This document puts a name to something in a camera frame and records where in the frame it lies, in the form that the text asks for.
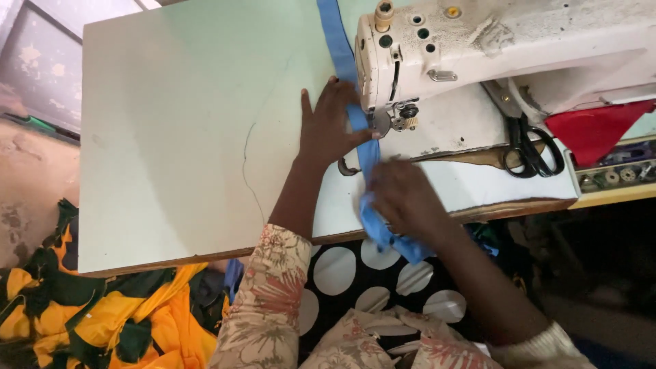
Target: black scissors handle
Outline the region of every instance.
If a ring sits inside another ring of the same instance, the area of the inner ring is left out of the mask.
[[[502,160],[506,171],[510,175],[517,178],[532,178],[536,175],[551,177],[560,174],[565,169],[565,160],[554,140],[542,129],[530,126],[525,114],[522,114],[520,118],[506,117],[506,126],[508,127],[510,146],[504,152]],[[556,162],[555,169],[549,168],[544,162],[535,145],[531,142],[528,132],[538,135],[546,145],[546,148],[551,151]],[[511,152],[515,152],[518,155],[520,162],[524,166],[522,171],[515,172],[509,168],[508,155]]]

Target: hand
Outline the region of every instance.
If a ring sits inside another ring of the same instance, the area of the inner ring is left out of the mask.
[[[376,165],[369,189],[374,193],[373,208],[396,233],[411,236],[436,251],[464,234],[444,210],[424,171],[406,160]]]
[[[380,134],[372,129],[346,133],[346,105],[359,104],[353,83],[338,81],[335,76],[328,79],[317,105],[312,112],[308,90],[300,93],[302,126],[298,158],[318,165],[323,171],[355,147]]]

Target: yellow and green fabric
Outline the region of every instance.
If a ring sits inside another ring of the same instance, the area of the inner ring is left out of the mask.
[[[227,311],[195,304],[205,263],[87,278],[62,265],[77,208],[22,268],[0,271],[0,360],[41,368],[204,368]]]

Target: person's left hand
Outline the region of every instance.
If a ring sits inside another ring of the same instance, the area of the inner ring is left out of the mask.
[[[346,133],[344,122],[347,104],[359,104],[358,94],[353,83],[338,81],[335,76],[328,79],[314,112],[310,106],[308,90],[301,91],[302,126],[299,159],[318,165],[325,171],[328,165],[336,162],[355,147],[371,139],[380,138],[380,134],[372,129]]]

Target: black and white polka dot fabric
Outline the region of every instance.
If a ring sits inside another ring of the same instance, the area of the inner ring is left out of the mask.
[[[466,303],[455,290],[436,257],[410,265],[392,248],[379,253],[371,240],[314,246],[300,304],[299,362],[351,308],[377,312],[400,305],[447,323],[460,322]],[[389,350],[418,339],[419,334],[405,326],[390,327],[379,343]]]

